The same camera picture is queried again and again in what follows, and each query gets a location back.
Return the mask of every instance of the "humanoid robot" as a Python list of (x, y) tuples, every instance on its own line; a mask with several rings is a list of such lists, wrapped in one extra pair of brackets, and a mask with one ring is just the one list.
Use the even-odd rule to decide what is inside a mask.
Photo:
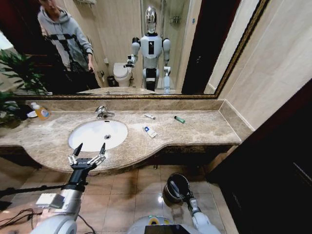
[(169, 53), (170, 53), (170, 40), (165, 38), (164, 40), (158, 36), (155, 32), (157, 15), (156, 9), (149, 6), (145, 12), (145, 22), (147, 27), (147, 33), (141, 39), (132, 39), (132, 54), (128, 55), (127, 64), (124, 67), (134, 67), (137, 62), (137, 54), (141, 47), (141, 53), (143, 55), (143, 85), (148, 90), (155, 90), (155, 84), (158, 82), (159, 70), (158, 59), (162, 50), (164, 51), (164, 93), (170, 92), (170, 67)]

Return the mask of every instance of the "silver robot face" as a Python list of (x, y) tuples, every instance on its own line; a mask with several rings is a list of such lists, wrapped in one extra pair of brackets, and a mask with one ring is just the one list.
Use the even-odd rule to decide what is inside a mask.
[(156, 9), (149, 6), (145, 12), (145, 23), (148, 33), (154, 33), (156, 30), (157, 14)]

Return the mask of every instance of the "toilet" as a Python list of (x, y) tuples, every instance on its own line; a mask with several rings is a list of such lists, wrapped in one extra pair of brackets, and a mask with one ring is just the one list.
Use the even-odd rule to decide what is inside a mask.
[(114, 77), (120, 87), (129, 87), (132, 76), (131, 67), (123, 67), (125, 63), (116, 62), (114, 64)]

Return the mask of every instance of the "person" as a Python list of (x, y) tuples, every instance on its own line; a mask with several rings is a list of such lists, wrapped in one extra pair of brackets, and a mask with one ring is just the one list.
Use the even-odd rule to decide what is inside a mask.
[(94, 74), (93, 48), (75, 19), (55, 0), (39, 0), (38, 21), (42, 35), (55, 45), (69, 75), (73, 92), (99, 88)]

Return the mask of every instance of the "soap dispenser bottle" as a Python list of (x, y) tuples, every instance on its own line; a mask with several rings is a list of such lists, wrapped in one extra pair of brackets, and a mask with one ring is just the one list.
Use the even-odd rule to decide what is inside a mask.
[(47, 119), (51, 114), (50, 112), (48, 112), (46, 109), (44, 109), (43, 107), (39, 106), (37, 103), (32, 102), (31, 105), (33, 106), (37, 116), (41, 119), (41, 120), (45, 120)]

